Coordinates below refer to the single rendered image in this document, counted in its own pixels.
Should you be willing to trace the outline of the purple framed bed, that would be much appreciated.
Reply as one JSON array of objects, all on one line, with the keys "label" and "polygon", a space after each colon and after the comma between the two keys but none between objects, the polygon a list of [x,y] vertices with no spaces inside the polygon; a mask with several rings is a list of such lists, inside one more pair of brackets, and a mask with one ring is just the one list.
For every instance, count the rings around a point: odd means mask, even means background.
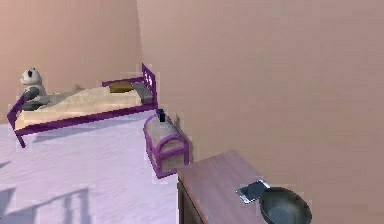
[{"label": "purple framed bed", "polygon": [[[8,122],[21,147],[25,148],[24,135],[157,109],[155,74],[145,64],[141,65],[141,70],[140,77],[105,81],[101,87],[53,94],[50,104],[35,111],[22,110],[24,97],[21,96],[8,112]],[[143,82],[152,92],[153,101],[142,104],[135,89],[111,93],[108,85],[118,81]]]}]

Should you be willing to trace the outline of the purple trimmed treasure chest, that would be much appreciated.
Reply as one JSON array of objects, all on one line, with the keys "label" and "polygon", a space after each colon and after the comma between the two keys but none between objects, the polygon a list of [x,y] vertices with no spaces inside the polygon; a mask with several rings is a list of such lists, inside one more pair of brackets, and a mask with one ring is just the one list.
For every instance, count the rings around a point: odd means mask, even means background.
[{"label": "purple trimmed treasure chest", "polygon": [[178,168],[190,163],[189,142],[168,116],[161,122],[153,114],[145,121],[143,132],[146,153],[158,179],[176,174]]}]

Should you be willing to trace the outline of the panda plush toy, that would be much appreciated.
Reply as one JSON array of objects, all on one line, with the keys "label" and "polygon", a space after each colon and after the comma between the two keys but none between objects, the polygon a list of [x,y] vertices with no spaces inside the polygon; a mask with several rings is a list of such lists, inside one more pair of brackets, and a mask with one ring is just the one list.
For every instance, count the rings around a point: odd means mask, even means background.
[{"label": "panda plush toy", "polygon": [[29,68],[24,71],[20,78],[24,88],[24,111],[34,111],[50,102],[50,96],[46,93],[42,77],[36,68]]}]

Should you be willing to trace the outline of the dark grey bowl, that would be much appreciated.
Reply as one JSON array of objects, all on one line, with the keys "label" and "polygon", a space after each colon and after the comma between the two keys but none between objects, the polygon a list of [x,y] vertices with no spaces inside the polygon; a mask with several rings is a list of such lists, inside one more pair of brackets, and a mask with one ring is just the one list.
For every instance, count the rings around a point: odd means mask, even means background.
[{"label": "dark grey bowl", "polygon": [[270,187],[259,198],[263,219],[267,224],[311,224],[312,212],[307,202],[292,190]]}]

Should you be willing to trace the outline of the grey pillow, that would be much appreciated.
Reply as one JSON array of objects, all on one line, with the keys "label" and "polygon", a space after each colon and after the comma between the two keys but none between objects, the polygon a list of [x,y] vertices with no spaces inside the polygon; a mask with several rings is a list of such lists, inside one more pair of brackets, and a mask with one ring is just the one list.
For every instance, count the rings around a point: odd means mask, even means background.
[{"label": "grey pillow", "polygon": [[152,92],[143,82],[134,82],[132,86],[140,96],[142,104],[151,103],[153,101]]}]

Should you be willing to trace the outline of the silver framed phone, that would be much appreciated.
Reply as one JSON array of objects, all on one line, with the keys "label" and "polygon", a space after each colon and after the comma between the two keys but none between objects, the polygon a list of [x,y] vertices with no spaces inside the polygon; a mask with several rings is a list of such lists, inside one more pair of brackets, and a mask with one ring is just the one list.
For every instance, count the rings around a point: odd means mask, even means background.
[{"label": "silver framed phone", "polygon": [[237,189],[236,194],[245,204],[249,204],[255,200],[258,200],[264,190],[269,187],[270,185],[264,180],[257,180],[240,189]]}]

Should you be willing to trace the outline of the olive brown pillow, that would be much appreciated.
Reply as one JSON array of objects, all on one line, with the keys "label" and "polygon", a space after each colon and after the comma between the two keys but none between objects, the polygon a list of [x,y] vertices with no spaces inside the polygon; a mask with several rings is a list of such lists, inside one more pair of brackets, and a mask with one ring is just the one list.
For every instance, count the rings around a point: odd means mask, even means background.
[{"label": "olive brown pillow", "polygon": [[111,93],[126,93],[134,90],[134,86],[129,81],[118,81],[108,85]]}]

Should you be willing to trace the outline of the brown wooden chest of drawers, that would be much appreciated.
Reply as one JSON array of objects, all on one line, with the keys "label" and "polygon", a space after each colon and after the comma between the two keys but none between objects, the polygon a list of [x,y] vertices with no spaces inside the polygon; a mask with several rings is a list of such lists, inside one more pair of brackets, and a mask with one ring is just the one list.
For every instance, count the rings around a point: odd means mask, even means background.
[{"label": "brown wooden chest of drawers", "polygon": [[257,202],[236,193],[264,176],[240,154],[228,151],[179,168],[179,224],[267,224]]}]

